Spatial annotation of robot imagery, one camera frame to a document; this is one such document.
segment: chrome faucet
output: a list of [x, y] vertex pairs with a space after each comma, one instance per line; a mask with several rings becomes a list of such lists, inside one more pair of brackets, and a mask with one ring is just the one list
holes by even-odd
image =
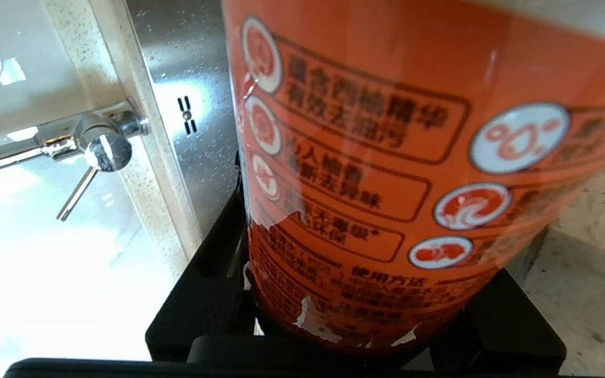
[[63, 160], [83, 153], [89, 168], [57, 215], [64, 221], [98, 172], [115, 172], [130, 162], [127, 138], [144, 134], [144, 123], [129, 101], [45, 122], [32, 138], [0, 146], [0, 169], [40, 156]]

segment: faucet handle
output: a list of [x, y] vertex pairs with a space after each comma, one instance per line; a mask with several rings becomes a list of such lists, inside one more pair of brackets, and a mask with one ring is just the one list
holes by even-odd
[[74, 188], [69, 199], [62, 206], [57, 219], [64, 222], [84, 195], [98, 172], [115, 172], [125, 167], [132, 159], [132, 144], [116, 129], [105, 124], [82, 129], [75, 136], [79, 148], [84, 151], [90, 168]]

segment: white circle icon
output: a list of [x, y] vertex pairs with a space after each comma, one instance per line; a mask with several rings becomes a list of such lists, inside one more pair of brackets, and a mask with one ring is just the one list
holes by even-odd
[[442, 269], [464, 260], [473, 251], [473, 242], [465, 237], [439, 236], [420, 242], [410, 249], [410, 262], [422, 269]]
[[256, 142], [267, 155], [277, 155], [281, 151], [281, 134], [272, 111], [258, 97], [250, 96], [245, 103], [249, 126]]
[[545, 158], [564, 139], [569, 112], [551, 102], [517, 106], [494, 117], [471, 146], [475, 166], [490, 174], [509, 174]]
[[242, 51], [249, 74], [260, 89], [274, 93], [281, 84], [281, 55], [272, 35], [258, 19], [249, 17], [242, 26]]
[[437, 202], [435, 221], [446, 229], [473, 229], [504, 213], [511, 198], [510, 191], [500, 184], [482, 182], [462, 186]]
[[277, 180], [274, 178], [274, 172], [267, 165], [266, 161], [258, 155], [252, 155], [252, 167], [254, 168], [254, 175], [258, 186], [266, 194], [267, 198], [271, 201], [279, 199], [279, 186]]

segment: circular icon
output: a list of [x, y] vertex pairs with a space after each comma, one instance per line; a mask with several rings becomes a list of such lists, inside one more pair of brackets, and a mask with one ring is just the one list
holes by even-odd
[[471, 145], [475, 166], [490, 174], [509, 174], [534, 165], [564, 139], [569, 112], [551, 102], [536, 102], [503, 112], [485, 124]]
[[472, 251], [473, 243], [465, 237], [433, 237], [410, 249], [410, 262], [422, 269], [447, 268], [464, 260]]
[[247, 98], [245, 105], [256, 142], [268, 155], [277, 155], [281, 150], [281, 134], [271, 110], [255, 96]]
[[254, 175], [258, 186], [261, 187], [267, 198], [271, 201], [279, 199], [279, 186], [277, 180], [274, 178], [272, 169], [267, 165], [265, 160], [258, 155], [252, 155], [252, 167], [254, 168]]
[[435, 221], [446, 229], [473, 229], [499, 217], [511, 199], [503, 185], [483, 182], [462, 186], [437, 202]]
[[244, 21], [242, 51], [257, 86], [269, 94], [274, 93], [283, 76], [281, 55], [274, 38], [258, 19], [249, 17]]

